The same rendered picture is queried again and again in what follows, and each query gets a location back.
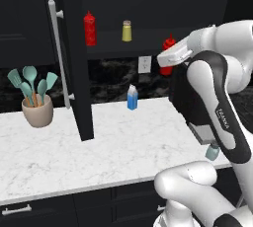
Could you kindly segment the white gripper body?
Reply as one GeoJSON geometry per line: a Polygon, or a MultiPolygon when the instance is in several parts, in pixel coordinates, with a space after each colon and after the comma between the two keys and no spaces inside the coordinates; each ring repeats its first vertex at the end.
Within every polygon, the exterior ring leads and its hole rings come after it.
{"type": "Polygon", "coordinates": [[[173,46],[157,55],[160,67],[175,66],[181,64],[193,53],[187,46],[188,38],[183,38],[173,46]]]}

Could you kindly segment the red condiment bottle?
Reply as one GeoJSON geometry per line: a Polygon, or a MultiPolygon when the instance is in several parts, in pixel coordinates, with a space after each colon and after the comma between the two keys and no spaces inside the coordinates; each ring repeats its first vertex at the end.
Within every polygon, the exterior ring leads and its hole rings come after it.
{"type": "MultiPolygon", "coordinates": [[[[162,44],[162,49],[166,50],[169,47],[173,46],[176,43],[176,41],[173,39],[172,36],[170,36],[169,38],[167,38],[163,44],[162,44]]],[[[161,67],[160,68],[160,74],[163,76],[169,76],[172,74],[172,66],[167,66],[167,67],[161,67]]]]}

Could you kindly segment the yellow shaker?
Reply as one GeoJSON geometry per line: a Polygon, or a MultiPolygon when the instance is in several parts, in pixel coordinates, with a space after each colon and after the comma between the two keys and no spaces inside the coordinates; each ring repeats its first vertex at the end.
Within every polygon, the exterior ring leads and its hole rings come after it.
{"type": "Polygon", "coordinates": [[[131,21],[123,21],[122,41],[131,41],[131,21]]]}

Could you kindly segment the black open cabinet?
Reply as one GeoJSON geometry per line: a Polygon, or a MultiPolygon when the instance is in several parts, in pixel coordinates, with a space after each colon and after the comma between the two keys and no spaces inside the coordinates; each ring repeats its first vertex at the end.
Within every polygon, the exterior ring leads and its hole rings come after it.
{"type": "Polygon", "coordinates": [[[227,0],[82,0],[96,18],[97,44],[91,59],[156,55],[164,40],[220,24],[227,0]],[[122,41],[123,21],[131,21],[131,41],[122,41]]]}

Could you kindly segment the red ketchup bottle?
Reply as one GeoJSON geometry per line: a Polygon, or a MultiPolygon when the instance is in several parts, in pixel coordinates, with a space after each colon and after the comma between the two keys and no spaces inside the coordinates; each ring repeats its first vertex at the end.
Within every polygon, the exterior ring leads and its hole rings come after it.
{"type": "Polygon", "coordinates": [[[84,19],[84,32],[85,32],[85,43],[87,46],[94,46],[97,44],[97,28],[96,18],[90,11],[87,11],[84,19]]]}

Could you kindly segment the black cabinet door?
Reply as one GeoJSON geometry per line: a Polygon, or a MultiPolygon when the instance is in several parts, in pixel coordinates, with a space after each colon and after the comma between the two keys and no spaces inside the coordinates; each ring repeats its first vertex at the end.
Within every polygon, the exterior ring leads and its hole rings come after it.
{"type": "MultiPolygon", "coordinates": [[[[88,74],[88,57],[84,42],[82,0],[54,0],[56,11],[63,11],[63,18],[57,18],[58,31],[65,79],[69,78],[74,96],[72,107],[80,139],[94,138],[92,107],[90,99],[90,82],[88,74]]],[[[57,58],[52,22],[53,48],[57,58]]]]}

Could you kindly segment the teal shaker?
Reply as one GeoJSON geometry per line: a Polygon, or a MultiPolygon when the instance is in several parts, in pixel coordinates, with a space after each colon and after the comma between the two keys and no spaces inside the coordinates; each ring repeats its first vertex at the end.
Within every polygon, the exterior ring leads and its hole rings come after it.
{"type": "Polygon", "coordinates": [[[209,160],[214,161],[217,158],[218,154],[219,154],[219,147],[217,145],[211,144],[206,152],[206,157],[209,160]]]}

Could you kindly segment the black narrow base cabinet panel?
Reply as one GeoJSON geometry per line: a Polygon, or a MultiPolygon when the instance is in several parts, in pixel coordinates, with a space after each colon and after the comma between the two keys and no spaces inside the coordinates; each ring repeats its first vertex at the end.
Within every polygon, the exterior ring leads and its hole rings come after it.
{"type": "Polygon", "coordinates": [[[110,189],[96,189],[73,195],[79,227],[109,227],[112,224],[110,189]]]}

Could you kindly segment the black countertop appliance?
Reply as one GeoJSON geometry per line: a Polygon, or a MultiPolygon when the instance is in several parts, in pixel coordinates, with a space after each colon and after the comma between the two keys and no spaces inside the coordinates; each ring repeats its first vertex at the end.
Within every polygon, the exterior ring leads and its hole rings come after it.
{"type": "Polygon", "coordinates": [[[217,147],[211,130],[211,120],[203,101],[188,82],[185,63],[173,68],[169,101],[177,112],[184,117],[186,124],[201,145],[210,144],[214,148],[217,147]]]}

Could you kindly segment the blue milk carton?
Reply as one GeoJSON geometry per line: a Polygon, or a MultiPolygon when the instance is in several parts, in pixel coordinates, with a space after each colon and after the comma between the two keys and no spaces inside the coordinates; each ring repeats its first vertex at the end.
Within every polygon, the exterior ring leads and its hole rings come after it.
{"type": "Polygon", "coordinates": [[[137,108],[138,92],[133,85],[129,85],[127,91],[127,107],[130,110],[135,110],[137,108]]]}

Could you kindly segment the teal flat spatula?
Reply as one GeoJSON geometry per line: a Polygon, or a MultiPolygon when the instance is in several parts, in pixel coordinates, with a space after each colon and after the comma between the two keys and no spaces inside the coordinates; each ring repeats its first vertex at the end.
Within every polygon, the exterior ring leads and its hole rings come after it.
{"type": "Polygon", "coordinates": [[[55,81],[57,80],[58,76],[52,72],[48,72],[47,75],[46,75],[46,83],[47,83],[47,90],[50,90],[55,81]]]}

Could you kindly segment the teal small spoon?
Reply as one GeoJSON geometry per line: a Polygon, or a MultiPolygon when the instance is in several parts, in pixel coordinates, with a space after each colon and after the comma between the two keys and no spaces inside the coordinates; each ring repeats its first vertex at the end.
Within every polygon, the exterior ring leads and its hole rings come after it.
{"type": "Polygon", "coordinates": [[[46,90],[47,90],[47,82],[45,79],[41,79],[38,83],[38,94],[41,96],[41,104],[43,104],[43,98],[46,90]]]}

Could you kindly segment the teal large spoon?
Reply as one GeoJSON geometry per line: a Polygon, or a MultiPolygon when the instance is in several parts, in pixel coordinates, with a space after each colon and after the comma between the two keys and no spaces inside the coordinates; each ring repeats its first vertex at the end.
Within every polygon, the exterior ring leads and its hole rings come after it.
{"type": "Polygon", "coordinates": [[[35,91],[35,79],[37,78],[38,72],[35,66],[25,66],[23,68],[23,76],[26,79],[26,82],[30,85],[33,92],[33,102],[34,106],[38,106],[36,91],[35,91]]]}

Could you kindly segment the beige utensil pot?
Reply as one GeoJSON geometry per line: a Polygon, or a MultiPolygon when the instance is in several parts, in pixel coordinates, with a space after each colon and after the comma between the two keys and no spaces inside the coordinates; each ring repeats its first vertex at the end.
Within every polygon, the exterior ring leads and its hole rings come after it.
{"type": "Polygon", "coordinates": [[[22,100],[22,111],[27,122],[35,128],[48,126],[53,118],[53,104],[49,95],[45,95],[42,99],[37,95],[38,102],[43,101],[43,105],[30,108],[27,106],[26,100],[22,100]]]}

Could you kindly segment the teal small spatula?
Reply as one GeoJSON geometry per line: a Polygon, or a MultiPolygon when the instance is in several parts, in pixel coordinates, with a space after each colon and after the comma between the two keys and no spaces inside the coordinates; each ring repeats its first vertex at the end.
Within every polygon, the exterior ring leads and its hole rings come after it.
{"type": "Polygon", "coordinates": [[[30,85],[27,82],[22,82],[21,83],[21,89],[28,96],[29,101],[30,101],[30,105],[33,106],[34,105],[33,92],[32,92],[32,89],[31,89],[30,85]]]}

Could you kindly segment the black drawer front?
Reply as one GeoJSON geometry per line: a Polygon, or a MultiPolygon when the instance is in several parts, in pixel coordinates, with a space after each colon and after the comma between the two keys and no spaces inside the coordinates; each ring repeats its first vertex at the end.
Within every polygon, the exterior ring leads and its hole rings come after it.
{"type": "Polygon", "coordinates": [[[154,189],[153,181],[111,189],[112,227],[152,227],[166,201],[154,189]]]}
{"type": "Polygon", "coordinates": [[[0,206],[0,227],[78,227],[73,197],[55,196],[0,206]],[[32,211],[3,216],[1,211],[29,204],[32,211]]]}

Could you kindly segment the teal slotted spatula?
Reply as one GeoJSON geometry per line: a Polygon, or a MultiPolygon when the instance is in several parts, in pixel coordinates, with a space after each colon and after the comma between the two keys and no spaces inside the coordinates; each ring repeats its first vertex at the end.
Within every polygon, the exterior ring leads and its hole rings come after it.
{"type": "Polygon", "coordinates": [[[17,69],[12,69],[7,77],[15,88],[21,89],[22,80],[17,69]]]}

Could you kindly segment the white wall outlet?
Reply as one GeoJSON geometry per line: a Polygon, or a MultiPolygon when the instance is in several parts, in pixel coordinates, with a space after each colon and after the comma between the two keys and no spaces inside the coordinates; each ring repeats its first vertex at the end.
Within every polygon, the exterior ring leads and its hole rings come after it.
{"type": "Polygon", "coordinates": [[[151,71],[151,56],[140,56],[138,58],[138,73],[149,73],[151,71]]]}

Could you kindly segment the black closed wall cabinet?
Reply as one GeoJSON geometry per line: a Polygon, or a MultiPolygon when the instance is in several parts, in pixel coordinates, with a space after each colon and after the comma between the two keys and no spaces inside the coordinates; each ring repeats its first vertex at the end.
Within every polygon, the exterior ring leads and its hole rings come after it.
{"type": "Polygon", "coordinates": [[[48,0],[0,0],[0,68],[49,65],[55,42],[48,0]]]}

